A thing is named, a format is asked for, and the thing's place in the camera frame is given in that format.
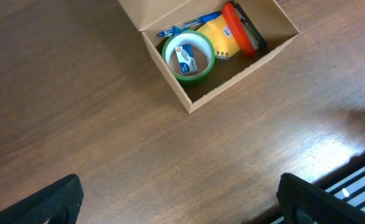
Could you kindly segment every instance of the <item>blue pen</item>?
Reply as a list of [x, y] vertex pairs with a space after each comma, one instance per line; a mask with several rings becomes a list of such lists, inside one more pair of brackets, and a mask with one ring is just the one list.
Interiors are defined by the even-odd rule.
[[188, 22], [184, 22], [183, 24], [179, 24], [176, 26], [172, 26], [168, 29], [165, 29], [162, 32], [160, 32], [159, 34], [157, 34], [157, 36], [158, 37], [173, 37], [173, 36], [181, 34], [183, 31], [187, 30], [189, 27], [193, 27], [198, 24], [204, 24], [212, 19], [217, 18], [220, 15], [221, 15], [221, 11], [213, 12], [213, 13], [207, 14], [205, 16], [200, 16], [197, 19], [193, 19]]

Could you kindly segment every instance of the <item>brown tabletop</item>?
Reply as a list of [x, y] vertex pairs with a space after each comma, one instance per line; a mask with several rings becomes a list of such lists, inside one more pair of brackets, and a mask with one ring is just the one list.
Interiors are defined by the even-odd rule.
[[240, 223], [365, 151], [365, 0], [189, 115], [116, 1], [0, 0], [0, 210], [71, 173], [79, 223]]

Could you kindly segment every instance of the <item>open box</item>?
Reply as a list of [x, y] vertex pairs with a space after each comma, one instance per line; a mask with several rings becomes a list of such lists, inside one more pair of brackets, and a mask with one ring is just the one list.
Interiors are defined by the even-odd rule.
[[297, 27], [274, 0], [235, 0], [267, 43], [267, 48], [247, 58], [239, 51], [229, 60], [216, 59], [208, 79], [193, 88], [182, 88], [163, 61], [165, 38], [160, 31], [202, 15], [222, 10], [227, 0], [119, 0], [131, 21], [142, 32], [150, 56], [189, 113], [274, 58], [298, 34]]

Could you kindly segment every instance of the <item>wooden surface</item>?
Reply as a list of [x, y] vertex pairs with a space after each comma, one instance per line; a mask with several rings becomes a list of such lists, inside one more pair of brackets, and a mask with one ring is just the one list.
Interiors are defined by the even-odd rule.
[[0, 0], [0, 210], [76, 173], [78, 223], [240, 223], [364, 152], [365, 0], [279, 4], [300, 36], [188, 115], [116, 1]]

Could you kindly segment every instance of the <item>tape roll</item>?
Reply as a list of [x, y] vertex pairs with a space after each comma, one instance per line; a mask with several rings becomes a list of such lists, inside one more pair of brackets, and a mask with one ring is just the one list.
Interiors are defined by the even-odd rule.
[[204, 71], [197, 75], [185, 76], [180, 75], [174, 71], [172, 71], [172, 73], [181, 86], [195, 86], [202, 83], [207, 78], [208, 72], [213, 68], [215, 61], [214, 47], [211, 41], [205, 35], [194, 30], [186, 30], [178, 36], [170, 37], [166, 41], [163, 47], [162, 57], [168, 66], [170, 66], [170, 58], [175, 48], [184, 44], [190, 44], [191, 46], [196, 47], [201, 52], [203, 52], [207, 58], [208, 65]]

